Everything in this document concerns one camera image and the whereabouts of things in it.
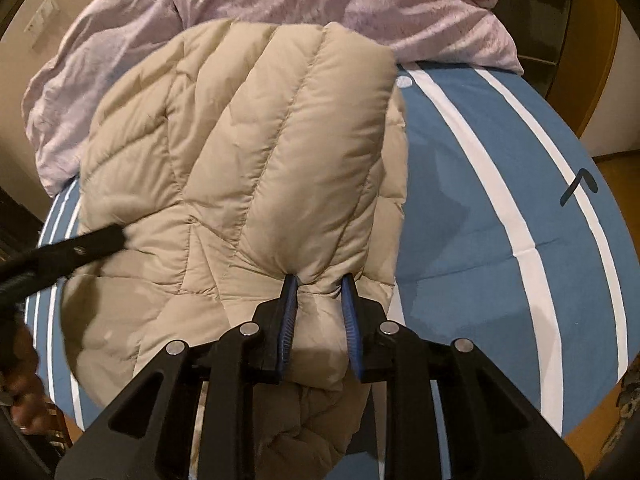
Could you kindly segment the person's left hand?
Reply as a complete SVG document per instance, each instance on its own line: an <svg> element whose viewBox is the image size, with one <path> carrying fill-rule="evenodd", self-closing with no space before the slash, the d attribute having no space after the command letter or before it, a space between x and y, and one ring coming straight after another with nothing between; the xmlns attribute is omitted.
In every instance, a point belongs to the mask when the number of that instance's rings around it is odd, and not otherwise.
<svg viewBox="0 0 640 480"><path fill-rule="evenodd" d="M10 412L15 426L23 434L46 434L51 428L43 383L37 375L39 356L32 343L32 333L21 323L14 339L15 362L4 376L6 391L12 396Z"/></svg>

